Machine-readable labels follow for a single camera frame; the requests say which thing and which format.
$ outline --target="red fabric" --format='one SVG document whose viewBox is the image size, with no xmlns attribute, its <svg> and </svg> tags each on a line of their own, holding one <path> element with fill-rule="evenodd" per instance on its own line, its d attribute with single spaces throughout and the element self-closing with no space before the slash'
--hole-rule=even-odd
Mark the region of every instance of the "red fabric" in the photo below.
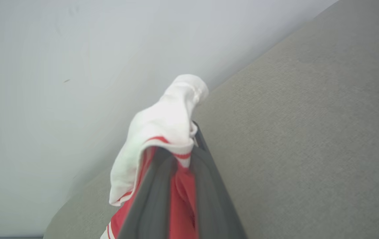
<svg viewBox="0 0 379 239">
<path fill-rule="evenodd" d="M 170 180 L 170 239 L 197 238 L 195 212 L 194 175 L 178 164 Z"/>
<path fill-rule="evenodd" d="M 151 159 L 155 150 L 151 155 L 144 152 L 143 166 L 141 174 L 138 178 L 138 191 L 142 179 L 150 166 Z M 111 218 L 111 230 L 115 238 L 126 219 L 127 214 L 135 199 L 136 193 L 126 201 L 117 213 Z M 195 179 L 194 175 L 188 168 L 178 164 L 178 170 L 170 180 L 170 233 L 169 239 L 196 239 L 197 222 L 195 210 Z"/>
</svg>

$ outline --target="gray couch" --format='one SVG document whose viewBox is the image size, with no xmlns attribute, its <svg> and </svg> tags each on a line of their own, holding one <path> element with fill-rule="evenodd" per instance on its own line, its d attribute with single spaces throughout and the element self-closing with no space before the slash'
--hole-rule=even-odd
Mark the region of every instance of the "gray couch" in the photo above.
<svg viewBox="0 0 379 239">
<path fill-rule="evenodd" d="M 194 118 L 249 238 L 379 238 L 379 0 L 340 0 Z M 44 238 L 99 238 L 108 193 L 106 169 Z"/>
</svg>

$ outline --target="clothing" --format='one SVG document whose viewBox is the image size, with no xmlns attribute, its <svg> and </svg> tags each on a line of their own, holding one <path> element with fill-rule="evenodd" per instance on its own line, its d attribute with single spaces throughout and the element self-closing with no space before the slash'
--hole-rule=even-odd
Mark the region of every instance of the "clothing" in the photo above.
<svg viewBox="0 0 379 239">
<path fill-rule="evenodd" d="M 171 180 L 170 210 L 171 223 L 175 223 L 170 227 L 179 230 L 171 229 L 170 238 L 178 238 L 185 233 L 195 235 L 195 185 L 194 176 L 188 167 L 197 127 L 191 121 L 191 115 L 208 93 L 206 84 L 199 77 L 180 75 L 156 104 L 135 115 L 110 175 L 109 203 L 123 206 L 112 217 L 101 239 L 118 236 L 157 147 L 170 151 L 179 162 L 178 170 Z"/>
</svg>

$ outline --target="wall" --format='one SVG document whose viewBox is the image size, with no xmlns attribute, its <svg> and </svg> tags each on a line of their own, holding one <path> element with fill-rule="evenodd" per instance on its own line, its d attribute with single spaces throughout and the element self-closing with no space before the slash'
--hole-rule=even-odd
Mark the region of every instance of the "wall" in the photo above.
<svg viewBox="0 0 379 239">
<path fill-rule="evenodd" d="M 42 235 L 176 75 L 213 89 L 335 1 L 0 1 L 0 236 Z"/>
</svg>

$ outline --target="fabric upholstery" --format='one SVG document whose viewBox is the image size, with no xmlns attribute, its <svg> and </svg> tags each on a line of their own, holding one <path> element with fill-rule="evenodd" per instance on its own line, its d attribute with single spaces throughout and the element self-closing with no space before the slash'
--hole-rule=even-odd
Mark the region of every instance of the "fabric upholstery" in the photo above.
<svg viewBox="0 0 379 239">
<path fill-rule="evenodd" d="M 110 170 L 108 168 L 73 196 L 51 220 L 44 239 L 99 239 L 117 212 L 109 204 Z"/>
<path fill-rule="evenodd" d="M 379 238 L 379 0 L 341 0 L 196 111 L 249 238 Z"/>
</svg>

